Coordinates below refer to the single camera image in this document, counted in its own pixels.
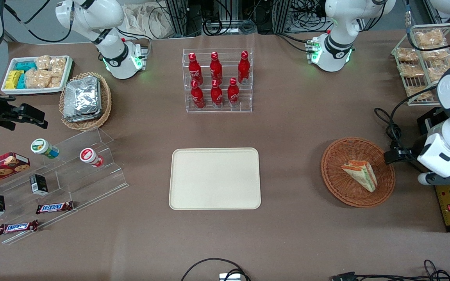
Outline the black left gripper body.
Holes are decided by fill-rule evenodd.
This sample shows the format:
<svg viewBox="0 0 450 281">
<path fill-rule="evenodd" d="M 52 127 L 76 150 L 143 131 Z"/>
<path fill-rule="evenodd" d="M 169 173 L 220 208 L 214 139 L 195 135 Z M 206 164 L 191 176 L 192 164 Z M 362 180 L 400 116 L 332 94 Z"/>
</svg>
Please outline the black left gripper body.
<svg viewBox="0 0 450 281">
<path fill-rule="evenodd" d="M 385 164 L 394 164 L 396 162 L 412 162 L 418 157 L 418 153 L 411 149 L 393 148 L 384 153 Z"/>
</svg>

